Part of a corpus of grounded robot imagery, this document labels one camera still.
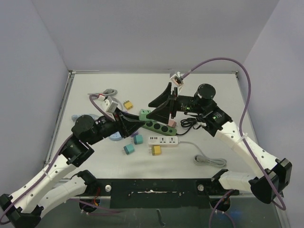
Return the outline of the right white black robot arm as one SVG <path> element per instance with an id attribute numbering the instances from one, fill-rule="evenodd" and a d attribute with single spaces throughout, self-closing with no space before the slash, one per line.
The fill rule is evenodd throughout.
<path id="1" fill-rule="evenodd" d="M 253 171 L 253 174 L 220 171 L 211 183 L 212 190 L 216 194 L 227 190 L 247 191 L 270 204 L 289 184 L 292 164 L 288 159 L 280 160 L 269 154 L 241 133 L 232 118 L 213 100 L 215 94 L 212 85 L 201 84 L 194 96 L 179 95 L 178 89 L 169 83 L 164 92 L 148 104 L 154 110 L 147 117 L 166 124 L 177 112 L 197 114 L 204 123 L 203 129 L 230 147 Z"/>

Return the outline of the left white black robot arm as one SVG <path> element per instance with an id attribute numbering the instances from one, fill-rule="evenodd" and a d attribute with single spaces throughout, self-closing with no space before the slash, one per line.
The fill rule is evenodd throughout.
<path id="1" fill-rule="evenodd" d="M 129 137 L 144 124 L 139 116 L 119 109 L 115 110 L 113 120 L 104 116 L 97 120 L 89 115 L 80 116 L 71 129 L 72 134 L 45 168 L 19 190 L 1 195 L 0 207 L 7 222 L 16 228 L 34 228 L 48 212 L 70 198 L 94 194 L 97 179 L 88 170 L 58 187 L 55 185 L 94 153 L 91 145 L 116 132 L 123 138 Z"/>

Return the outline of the green plug adapter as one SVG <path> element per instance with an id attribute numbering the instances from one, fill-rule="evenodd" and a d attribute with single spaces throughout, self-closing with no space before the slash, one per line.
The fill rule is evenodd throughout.
<path id="1" fill-rule="evenodd" d="M 141 109 L 139 111 L 139 120 L 141 121 L 149 121 L 149 118 L 147 118 L 147 115 L 151 113 L 151 110 L 149 109 Z"/>

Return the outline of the pink plug adapter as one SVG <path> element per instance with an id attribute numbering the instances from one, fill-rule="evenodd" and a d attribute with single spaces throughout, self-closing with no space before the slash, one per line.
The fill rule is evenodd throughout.
<path id="1" fill-rule="evenodd" d="M 175 128 L 177 126 L 177 123 L 175 120 L 170 119 L 167 125 L 171 128 Z"/>

